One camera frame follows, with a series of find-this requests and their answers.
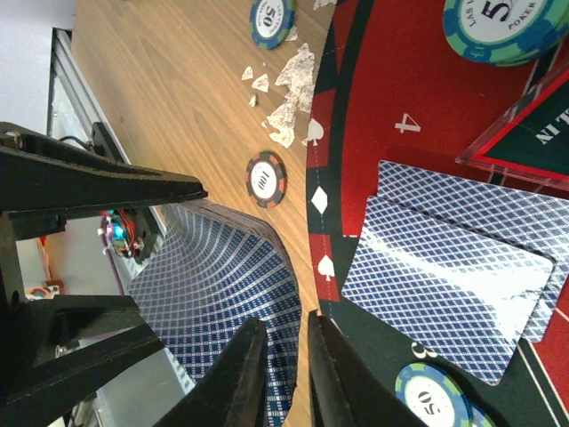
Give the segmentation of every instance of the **black cable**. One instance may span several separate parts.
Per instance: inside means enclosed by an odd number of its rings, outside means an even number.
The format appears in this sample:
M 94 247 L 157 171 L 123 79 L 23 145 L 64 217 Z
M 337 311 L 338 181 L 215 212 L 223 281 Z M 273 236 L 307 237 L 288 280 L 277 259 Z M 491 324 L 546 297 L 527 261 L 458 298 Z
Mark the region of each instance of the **black cable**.
M 84 149 L 86 149 L 87 151 L 91 151 L 92 147 L 89 147 L 87 144 L 85 144 L 83 141 L 81 141 L 79 138 L 77 138 L 76 136 L 73 135 L 67 135 L 64 137 L 60 138 L 60 141 L 65 141 L 65 140 L 72 140 L 75 141 L 77 144 L 79 144 L 81 147 L 83 147 Z

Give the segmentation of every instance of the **blue light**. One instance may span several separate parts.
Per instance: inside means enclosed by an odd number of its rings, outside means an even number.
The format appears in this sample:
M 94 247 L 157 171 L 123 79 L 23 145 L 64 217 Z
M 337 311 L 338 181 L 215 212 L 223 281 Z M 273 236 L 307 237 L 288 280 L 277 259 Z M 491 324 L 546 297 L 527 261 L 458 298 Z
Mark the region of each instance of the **blue light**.
M 123 233 L 124 233 L 124 230 L 123 230 L 120 226 L 116 225 L 116 226 L 115 226 L 115 236 L 116 236 L 116 238 L 123 238 Z

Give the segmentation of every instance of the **blue patterned playing card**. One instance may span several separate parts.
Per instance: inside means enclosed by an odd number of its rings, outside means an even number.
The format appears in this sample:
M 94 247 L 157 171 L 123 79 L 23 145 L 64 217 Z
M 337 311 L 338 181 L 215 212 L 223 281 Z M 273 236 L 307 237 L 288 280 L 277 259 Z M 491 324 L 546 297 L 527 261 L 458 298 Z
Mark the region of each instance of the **blue patterned playing card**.
M 162 248 L 129 289 L 140 314 L 198 383 L 249 317 L 267 322 L 269 425 L 281 425 L 296 384 L 301 303 L 291 272 L 266 240 L 165 208 Z
M 569 274 L 569 202 L 390 162 L 380 163 L 379 195 L 490 238 L 546 254 L 555 262 L 524 331 L 543 337 Z
M 547 258 L 369 197 L 341 293 L 495 385 L 552 268 Z

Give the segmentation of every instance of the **wooden table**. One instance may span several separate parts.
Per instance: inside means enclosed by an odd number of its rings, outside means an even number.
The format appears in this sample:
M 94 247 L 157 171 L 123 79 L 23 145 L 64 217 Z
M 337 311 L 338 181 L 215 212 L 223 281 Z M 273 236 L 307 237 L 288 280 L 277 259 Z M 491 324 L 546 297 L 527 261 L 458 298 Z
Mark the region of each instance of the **wooden table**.
M 275 79 L 303 43 L 316 55 L 316 79 L 334 6 L 314 10 L 314 0 L 296 3 L 299 39 L 263 51 L 249 33 L 251 0 L 79 0 L 72 48 L 134 164 L 195 175 L 212 202 L 263 219 L 283 239 L 303 308 L 298 387 L 287 422 L 302 426 L 310 423 L 307 313 L 318 307 L 301 144 L 309 115 L 296 115 L 297 138 L 289 149 L 260 123 L 283 102 L 288 89 Z M 255 108 L 247 105 L 252 81 L 241 81 L 247 66 L 255 77 L 268 73 L 271 82 Z M 286 197 L 273 209 L 255 205 L 244 185 L 249 158 L 264 149 L 275 151 L 288 172 Z

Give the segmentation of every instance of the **white diamond symbol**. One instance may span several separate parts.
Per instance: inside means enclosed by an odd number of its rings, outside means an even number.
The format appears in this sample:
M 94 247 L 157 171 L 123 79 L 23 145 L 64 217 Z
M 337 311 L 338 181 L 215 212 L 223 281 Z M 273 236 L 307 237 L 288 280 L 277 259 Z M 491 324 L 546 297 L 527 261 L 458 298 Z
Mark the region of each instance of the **white diamond symbol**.
M 310 199 L 312 204 L 317 207 L 318 212 L 323 214 L 328 207 L 328 195 L 324 193 L 322 187 L 318 187 L 314 193 L 314 196 Z

